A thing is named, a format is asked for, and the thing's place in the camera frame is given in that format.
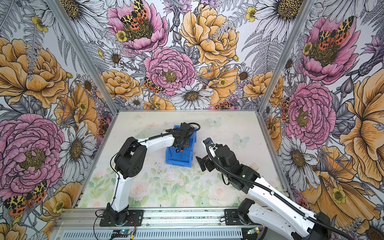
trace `blue plastic bin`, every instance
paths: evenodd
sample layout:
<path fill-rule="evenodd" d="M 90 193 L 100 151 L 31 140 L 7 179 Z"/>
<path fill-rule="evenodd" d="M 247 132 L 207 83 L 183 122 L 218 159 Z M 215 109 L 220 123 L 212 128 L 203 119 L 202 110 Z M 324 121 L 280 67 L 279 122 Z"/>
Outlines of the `blue plastic bin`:
<path fill-rule="evenodd" d="M 167 147 L 166 150 L 166 163 L 181 166 L 181 167 L 191 167 L 192 164 L 192 155 L 193 155 L 193 147 L 196 142 L 196 133 L 194 132 L 189 139 L 189 147 L 184 148 L 183 152 L 176 152 L 175 147 Z"/>

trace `floral tabletop mat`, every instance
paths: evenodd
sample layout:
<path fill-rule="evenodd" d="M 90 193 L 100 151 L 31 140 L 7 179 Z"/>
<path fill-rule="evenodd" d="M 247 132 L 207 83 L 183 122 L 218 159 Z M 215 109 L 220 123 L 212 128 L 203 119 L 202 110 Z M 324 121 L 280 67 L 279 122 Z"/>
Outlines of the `floral tabletop mat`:
<path fill-rule="evenodd" d="M 225 186 L 218 171 L 202 172 L 195 156 L 206 155 L 201 141 L 207 137 L 226 144 L 241 164 L 258 171 L 272 186 L 281 190 L 256 115 L 251 111 L 121 112 L 113 126 L 96 167 L 84 189 L 79 208 L 105 207 L 110 201 L 115 173 L 111 157 L 130 137 L 150 137 L 181 122 L 197 122 L 192 167 L 165 163 L 165 148 L 147 154 L 129 195 L 130 207 L 236 207 L 245 194 Z"/>

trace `floral wall panel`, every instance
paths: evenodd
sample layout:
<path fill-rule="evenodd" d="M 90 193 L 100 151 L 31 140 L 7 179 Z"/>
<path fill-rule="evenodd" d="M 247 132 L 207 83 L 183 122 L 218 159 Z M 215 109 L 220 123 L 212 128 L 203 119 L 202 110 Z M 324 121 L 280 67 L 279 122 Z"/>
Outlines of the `floral wall panel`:
<path fill-rule="evenodd" d="M 382 238 L 384 1 L 315 6 L 263 117 L 296 202 L 355 239 Z"/>
<path fill-rule="evenodd" d="M 61 2 L 121 109 L 256 109 L 303 0 Z"/>
<path fill-rule="evenodd" d="M 0 4 L 0 234 L 47 240 L 112 117 L 44 1 Z"/>

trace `blue tray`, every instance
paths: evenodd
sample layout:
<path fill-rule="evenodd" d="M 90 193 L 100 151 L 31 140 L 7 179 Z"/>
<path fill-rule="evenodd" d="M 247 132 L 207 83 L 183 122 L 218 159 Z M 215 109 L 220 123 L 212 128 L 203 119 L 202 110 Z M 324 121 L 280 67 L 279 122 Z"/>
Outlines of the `blue tray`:
<path fill-rule="evenodd" d="M 184 148 L 183 152 L 176 152 L 175 147 L 167 147 L 166 150 L 166 163 L 181 167 L 191 167 L 193 147 L 196 142 L 196 133 L 194 132 L 189 139 L 189 147 Z"/>

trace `metal post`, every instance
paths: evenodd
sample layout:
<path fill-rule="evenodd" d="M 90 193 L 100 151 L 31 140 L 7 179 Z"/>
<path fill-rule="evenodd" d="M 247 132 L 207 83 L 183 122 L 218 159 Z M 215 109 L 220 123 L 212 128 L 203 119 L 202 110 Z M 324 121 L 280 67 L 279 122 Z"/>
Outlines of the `metal post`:
<path fill-rule="evenodd" d="M 269 81 L 268 87 L 266 88 L 262 101 L 258 107 L 259 113 L 262 113 L 264 111 L 265 106 L 272 95 L 273 89 L 275 88 L 279 80 L 281 71 L 283 70 L 286 64 L 286 61 L 289 58 L 290 52 L 295 42 L 297 41 L 297 37 L 299 36 L 301 30 L 305 25 L 307 18 L 309 17 L 309 14 L 314 5 L 314 2 L 315 0 L 304 0 L 303 4 L 301 5 L 300 11 L 298 13 L 298 17 L 295 21 L 295 25 L 293 26 L 292 32 L 287 37 L 287 41 L 285 43 L 283 51 L 281 52 L 280 58 L 276 64 L 275 69 L 273 70 L 271 80 Z"/>
<path fill-rule="evenodd" d="M 100 74 L 97 71 L 95 65 L 91 61 L 91 58 L 85 49 L 81 38 L 79 37 L 77 31 L 74 30 L 73 23 L 65 12 L 63 6 L 61 5 L 60 0 L 49 0 L 46 1 L 48 7 L 53 12 L 55 18 L 60 24 L 61 28 L 64 30 L 64 33 L 67 39 L 71 42 L 73 48 L 78 53 L 78 56 L 83 61 L 85 67 L 87 68 L 91 78 L 95 81 L 97 87 L 100 90 L 100 93 L 103 95 L 105 102 L 110 108 L 112 115 L 116 116 L 118 114 L 118 109 L 116 107 L 113 98 L 109 94 L 108 90 L 105 87 L 104 82 L 101 80 Z"/>

